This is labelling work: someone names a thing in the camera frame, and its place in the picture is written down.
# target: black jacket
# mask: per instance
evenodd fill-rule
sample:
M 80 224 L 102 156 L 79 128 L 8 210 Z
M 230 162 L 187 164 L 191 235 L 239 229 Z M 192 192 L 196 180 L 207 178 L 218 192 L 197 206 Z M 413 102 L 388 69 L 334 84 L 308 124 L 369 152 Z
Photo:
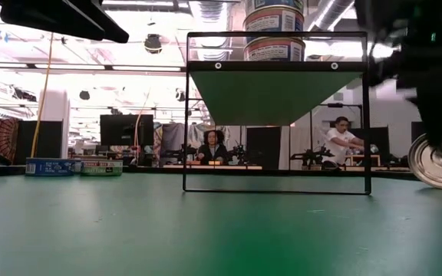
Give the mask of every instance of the black jacket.
M 227 165 L 229 161 L 229 154 L 228 150 L 224 145 L 218 145 L 218 150 L 213 154 L 211 154 L 211 150 L 209 149 L 208 145 L 202 145 L 197 150 L 197 154 L 202 153 L 204 155 L 204 158 L 200 160 L 200 163 L 202 165 L 209 165 L 209 161 L 216 161 L 216 158 L 221 157 L 223 158 L 223 165 Z

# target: green angled panel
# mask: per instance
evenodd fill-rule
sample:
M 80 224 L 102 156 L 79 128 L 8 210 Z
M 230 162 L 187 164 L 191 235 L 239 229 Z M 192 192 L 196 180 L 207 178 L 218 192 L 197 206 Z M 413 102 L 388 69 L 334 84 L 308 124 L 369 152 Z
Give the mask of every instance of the green angled panel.
M 288 126 L 359 73 L 196 71 L 190 74 L 218 125 Z

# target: white t-shirt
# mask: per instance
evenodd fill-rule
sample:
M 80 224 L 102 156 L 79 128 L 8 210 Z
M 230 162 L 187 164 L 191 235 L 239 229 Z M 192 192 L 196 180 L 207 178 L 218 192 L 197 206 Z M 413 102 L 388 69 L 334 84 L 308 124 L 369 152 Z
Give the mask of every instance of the white t-shirt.
M 339 133 L 337 129 L 331 128 L 327 132 L 326 136 L 326 142 L 325 142 L 325 148 L 327 150 L 330 150 L 330 153 L 333 154 L 333 157 L 323 157 L 323 161 L 333 161 L 337 164 L 344 164 L 345 162 L 345 153 L 347 152 L 346 146 L 339 146 L 338 144 L 332 142 L 331 140 L 333 138 L 339 138 L 342 141 L 345 141 L 346 143 L 350 143 L 352 139 L 355 138 L 354 134 L 348 132 L 347 130 L 344 133 Z

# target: man in white shirt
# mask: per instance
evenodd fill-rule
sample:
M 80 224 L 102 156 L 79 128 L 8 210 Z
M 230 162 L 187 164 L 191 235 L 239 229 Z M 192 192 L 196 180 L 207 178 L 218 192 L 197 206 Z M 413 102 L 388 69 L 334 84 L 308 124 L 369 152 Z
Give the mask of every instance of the man in white shirt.
M 335 127 L 327 132 L 325 148 L 330 150 L 333 157 L 323 157 L 323 162 L 332 162 L 342 165 L 345 163 L 345 153 L 348 149 L 363 150 L 364 141 L 347 131 L 349 120 L 346 117 L 339 117 L 335 120 Z

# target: yellow cable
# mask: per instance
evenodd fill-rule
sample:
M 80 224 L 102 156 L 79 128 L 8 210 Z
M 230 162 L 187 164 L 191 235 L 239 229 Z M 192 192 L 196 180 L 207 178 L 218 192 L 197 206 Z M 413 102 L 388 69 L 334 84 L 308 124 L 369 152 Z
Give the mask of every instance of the yellow cable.
M 37 125 L 35 126 L 34 132 L 34 140 L 31 144 L 31 154 L 30 157 L 35 157 L 35 147 L 37 146 L 38 141 L 38 128 L 40 127 L 40 119 L 42 118 L 42 111 L 44 110 L 44 102 L 45 102 L 45 94 L 47 93 L 47 84 L 49 81 L 49 71 L 51 69 L 51 60 L 52 60 L 52 42 L 54 41 L 54 33 L 51 33 L 51 43 L 49 45 L 49 59 L 47 62 L 47 70 L 45 71 L 45 83 L 44 83 L 44 91 L 42 92 L 42 100 L 38 105 L 38 116 L 37 116 Z
M 134 147 L 137 147 L 139 144 L 139 140 L 137 138 L 137 125 L 139 124 L 139 119 L 141 118 L 141 114 L 143 113 L 143 110 L 146 106 L 147 99 L 150 97 L 150 93 L 151 93 L 151 87 L 147 91 L 146 100 L 144 100 L 144 103 L 143 103 L 143 108 L 141 108 L 139 114 L 137 115 L 136 126 L 134 127 Z M 137 157 L 137 150 L 134 151 L 134 156 Z

